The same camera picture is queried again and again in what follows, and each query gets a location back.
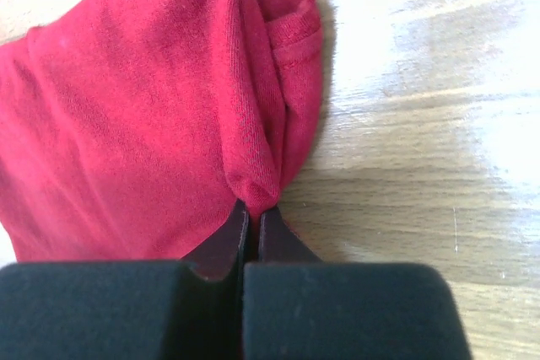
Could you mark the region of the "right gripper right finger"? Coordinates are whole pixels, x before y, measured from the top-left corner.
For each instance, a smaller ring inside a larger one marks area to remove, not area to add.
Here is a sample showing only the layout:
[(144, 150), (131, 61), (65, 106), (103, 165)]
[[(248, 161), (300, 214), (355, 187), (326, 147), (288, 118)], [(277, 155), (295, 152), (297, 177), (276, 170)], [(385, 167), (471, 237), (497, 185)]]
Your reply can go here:
[(451, 289), (430, 266), (322, 261), (278, 209), (244, 269), (247, 359), (469, 359)]

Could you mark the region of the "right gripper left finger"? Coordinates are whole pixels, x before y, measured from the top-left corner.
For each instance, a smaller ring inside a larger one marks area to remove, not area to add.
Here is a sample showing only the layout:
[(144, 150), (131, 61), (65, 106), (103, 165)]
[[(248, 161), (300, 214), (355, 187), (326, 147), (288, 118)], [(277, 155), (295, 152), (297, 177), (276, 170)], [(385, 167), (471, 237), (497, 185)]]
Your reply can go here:
[(236, 359), (249, 216), (237, 202), (181, 260), (1, 271), (4, 359)]

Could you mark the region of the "red t-shirt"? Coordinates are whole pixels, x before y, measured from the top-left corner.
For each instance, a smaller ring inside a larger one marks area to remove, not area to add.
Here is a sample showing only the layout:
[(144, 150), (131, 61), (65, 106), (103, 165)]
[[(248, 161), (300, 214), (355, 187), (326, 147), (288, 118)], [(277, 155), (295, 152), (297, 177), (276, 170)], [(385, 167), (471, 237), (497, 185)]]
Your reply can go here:
[(316, 0), (83, 0), (1, 49), (16, 258), (179, 259), (275, 206), (315, 138)]

